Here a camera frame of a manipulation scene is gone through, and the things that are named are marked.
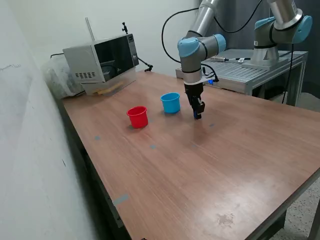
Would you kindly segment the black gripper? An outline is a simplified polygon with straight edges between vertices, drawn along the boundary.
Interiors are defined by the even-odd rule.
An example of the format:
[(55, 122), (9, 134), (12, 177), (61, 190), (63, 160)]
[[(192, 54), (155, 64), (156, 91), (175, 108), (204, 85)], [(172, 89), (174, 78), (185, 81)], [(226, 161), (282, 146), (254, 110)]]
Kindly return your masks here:
[(203, 83), (194, 85), (184, 84), (185, 93), (193, 110), (193, 116), (196, 120), (202, 118), (202, 113), (205, 110), (205, 103), (201, 101), (201, 94), (204, 91)]

